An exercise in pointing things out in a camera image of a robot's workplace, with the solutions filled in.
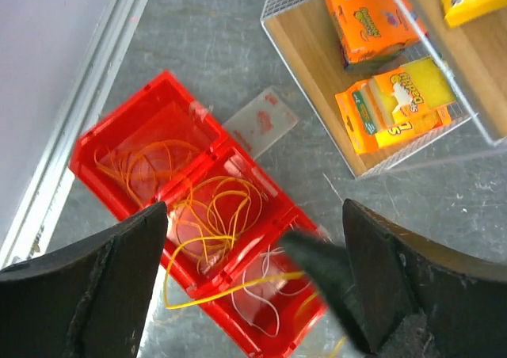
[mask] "white wire basket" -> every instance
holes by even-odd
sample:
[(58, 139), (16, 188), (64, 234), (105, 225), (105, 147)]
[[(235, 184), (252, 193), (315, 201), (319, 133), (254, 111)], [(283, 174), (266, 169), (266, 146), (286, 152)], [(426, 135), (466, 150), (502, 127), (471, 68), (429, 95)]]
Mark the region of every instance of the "white wire basket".
[[(308, 95), (307, 91), (304, 89), (304, 85), (298, 79), (297, 73), (292, 69), (288, 59), (286, 59), (282, 48), (275, 41), (273, 34), (269, 31), (269, 27), (266, 26), (266, 22), (270, 19), (278, 17), (287, 11), (293, 10), (297, 6), (300, 6), (308, 1), (310, 0), (266, 0), (262, 10), (261, 24), (268, 38), (271, 40), (273, 46), (284, 61), (285, 66), (295, 79), (296, 84), (301, 89), (311, 107), (315, 110), (318, 118), (322, 122), (322, 125), (328, 131), (328, 134), (330, 134), (331, 139), (334, 141), (337, 149), (340, 151), (352, 174), (356, 178), (370, 177), (382, 173), (413, 169), (437, 163), (457, 162), (469, 158), (497, 154), (507, 150), (507, 148), (505, 148), (504, 140), (494, 140), (490, 136), (477, 116), (477, 112), (475, 112), (470, 103), (468, 103), (467, 97), (463, 94), (463, 91), (456, 83), (453, 72), (448, 68), (446, 62), (440, 57), (431, 40), (429, 40), (419, 29), (418, 33), (422, 36), (421, 43), (405, 50), (404, 54), (409, 61), (430, 55), (436, 62), (437, 66), (444, 72), (444, 75), (449, 81), (449, 84), (455, 92), (457, 98), (456, 103), (448, 106), (449, 113), (452, 116), (452, 123), (446, 127), (434, 129), (424, 134), (422, 137), (415, 139), (413, 142), (396, 151), (381, 162), (375, 164), (373, 167), (366, 169), (364, 172), (358, 173), (355, 171), (345, 157), (342, 148), (331, 135), (322, 115), (315, 108), (314, 103), (312, 103), (311, 96)], [(398, 6), (400, 6), (402, 12), (406, 15), (406, 18), (412, 20), (408, 9), (402, 4), (401, 0), (395, 1)], [(463, 130), (455, 131), (459, 128), (459, 126), (464, 125), (469, 120), (472, 120), (472, 122), (469, 122), (469, 125), (462, 128)]]

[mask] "box label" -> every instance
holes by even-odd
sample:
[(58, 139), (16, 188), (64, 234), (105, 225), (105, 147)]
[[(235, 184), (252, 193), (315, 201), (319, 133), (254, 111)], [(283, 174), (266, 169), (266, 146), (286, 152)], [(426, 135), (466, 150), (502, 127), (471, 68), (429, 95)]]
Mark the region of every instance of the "box label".
[(366, 104), (364, 103), (363, 96), (359, 91), (354, 91), (352, 93), (352, 98), (354, 103), (356, 104), (357, 111), (361, 119), (363, 120), (364, 129), (369, 135), (374, 135), (377, 132), (375, 125), (372, 122), (372, 115), (368, 111)]

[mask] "transparent plastic sheet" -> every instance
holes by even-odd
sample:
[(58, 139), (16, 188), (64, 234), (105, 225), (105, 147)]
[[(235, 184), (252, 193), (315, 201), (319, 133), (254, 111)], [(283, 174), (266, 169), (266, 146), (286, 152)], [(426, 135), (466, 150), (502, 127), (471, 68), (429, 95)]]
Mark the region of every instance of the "transparent plastic sheet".
[(292, 110), (269, 87), (235, 113), (223, 127), (256, 159), (298, 121)]

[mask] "white wall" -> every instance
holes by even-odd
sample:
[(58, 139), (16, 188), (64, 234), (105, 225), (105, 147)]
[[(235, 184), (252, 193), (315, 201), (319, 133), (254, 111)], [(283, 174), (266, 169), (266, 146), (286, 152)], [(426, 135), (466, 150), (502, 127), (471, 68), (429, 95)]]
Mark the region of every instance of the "white wall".
[(0, 246), (110, 0), (0, 0)]

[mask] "yellow wire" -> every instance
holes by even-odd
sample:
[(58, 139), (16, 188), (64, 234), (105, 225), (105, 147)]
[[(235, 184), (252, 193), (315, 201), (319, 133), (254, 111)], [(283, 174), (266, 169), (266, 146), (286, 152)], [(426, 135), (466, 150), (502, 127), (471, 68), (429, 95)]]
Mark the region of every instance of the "yellow wire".
[(169, 261), (169, 264), (167, 265), (166, 277), (164, 278), (164, 302), (166, 303), (166, 308), (167, 309), (169, 309), (169, 310), (176, 310), (176, 309), (181, 309), (181, 308), (186, 308), (186, 307), (192, 307), (194, 305), (199, 305), (199, 304), (203, 304), (203, 303), (209, 303), (210, 301), (220, 299), (220, 298), (222, 298), (224, 296), (230, 295), (233, 292), (239, 291), (239, 290), (241, 290), (243, 288), (251, 287), (253, 285), (262, 284), (262, 283), (268, 283), (268, 282), (273, 281), (273, 280), (295, 280), (295, 279), (300, 279), (304, 275), (304, 272), (298, 271), (298, 272), (287, 272), (287, 273), (283, 273), (283, 274), (275, 275), (275, 276), (262, 277), (260, 279), (251, 280), (251, 281), (248, 281), (248, 282), (246, 282), (244, 284), (237, 285), (237, 286), (235, 286), (233, 288), (230, 288), (230, 289), (228, 289), (228, 290), (226, 290), (224, 292), (220, 292), (220, 293), (218, 293), (216, 295), (213, 295), (213, 296), (209, 296), (209, 297), (206, 297), (206, 298), (203, 298), (203, 299), (198, 299), (198, 300), (195, 300), (195, 301), (190, 301), (188, 303), (183, 303), (183, 304), (178, 304), (178, 305), (170, 305), (169, 304), (169, 298), (167, 296), (167, 281), (169, 279), (169, 274), (170, 274), (170, 271), (171, 271), (171, 269), (173, 267), (173, 263), (174, 263), (175, 257), (189, 243), (199, 242), (199, 241), (202, 241), (202, 240), (217, 240), (217, 239), (222, 239), (222, 238), (231, 240), (233, 237), (230, 236), (230, 235), (224, 235), (224, 236), (220, 236), (220, 237), (199, 237), (199, 238), (192, 238), (192, 239), (189, 239), (188, 241), (185, 241), (185, 242), (181, 243), (174, 250), (173, 256), (171, 257), (171, 259)]
[(331, 354), (329, 354), (328, 358), (334, 358), (338, 352), (340, 352), (340, 349), (343, 347), (343, 344), (345, 343), (345, 341), (347, 340), (347, 336), (343, 336), (337, 343), (337, 345), (334, 347), (333, 351), (331, 352)]
[[(219, 183), (213, 189), (212, 199), (209, 204), (204, 204), (198, 200), (193, 200), (193, 197), (195, 196), (196, 192), (198, 192), (206, 185), (209, 185), (216, 181), (219, 181)], [(222, 192), (218, 192), (225, 184), (229, 182), (239, 183), (243, 187), (243, 190), (223, 190)], [(259, 209), (255, 217), (249, 221), (250, 210), (253, 204), (252, 191), (254, 191), (257, 194), (257, 197), (259, 199)], [(237, 206), (234, 213), (232, 214), (231, 218), (229, 219), (227, 227), (222, 217), (220, 216), (217, 205), (217, 202), (226, 196), (239, 196), (243, 198), (240, 204)], [(262, 213), (262, 202), (263, 199), (259, 189), (257, 189), (252, 183), (248, 182), (247, 180), (232, 176), (216, 176), (199, 183), (195, 188), (191, 189), (190, 194), (187, 196), (187, 198), (177, 202), (173, 206), (175, 211), (177, 211), (179, 208), (188, 209), (192, 214), (192, 216), (196, 219), (197, 223), (199, 223), (200, 225), (198, 226), (195, 223), (188, 223), (176, 219), (175, 234), (179, 245), (181, 245), (181, 240), (177, 226), (179, 223), (186, 223), (190, 226), (197, 227), (197, 229), (199, 230), (199, 234), (201, 236), (204, 236), (204, 234), (210, 234), (211, 236), (216, 237), (222, 237), (224, 235), (229, 235), (233, 237), (233, 238), (218, 238), (217, 240), (222, 239), (223, 242), (218, 245), (211, 246), (207, 244), (204, 240), (201, 240), (203, 242), (203, 254), (201, 254), (200, 256), (184, 248), (183, 250), (188, 255), (197, 259), (196, 264), (198, 272), (200, 272), (200, 266), (202, 261), (206, 261), (206, 263), (209, 266), (210, 256), (221, 255), (221, 258), (217, 262), (214, 262), (214, 265), (219, 265), (225, 259), (227, 251), (231, 250), (234, 247), (234, 244), (238, 241), (239, 237), (241, 237), (243, 233), (248, 231), (260, 218)], [(206, 220), (198, 216), (196, 210), (193, 208), (194, 204), (206, 208)], [(243, 221), (242, 224), (238, 225), (238, 223), (240, 222), (239, 217), (242, 211), (245, 212)], [(219, 251), (217, 253), (210, 254), (208, 252), (208, 249), (219, 249)]]
[(297, 316), (299, 315), (299, 313), (301, 313), (301, 310), (303, 310), (303, 308), (304, 308), (306, 305), (308, 305), (308, 303), (309, 303), (311, 300), (315, 299), (317, 296), (318, 296), (318, 293), (317, 293), (317, 292), (314, 292), (314, 293), (312, 293), (311, 295), (309, 295), (309, 296), (307, 297), (307, 299), (306, 299), (306, 300), (304, 300), (304, 301), (301, 303), (301, 305), (299, 306), (298, 311), (295, 313), (295, 316), (297, 317)]

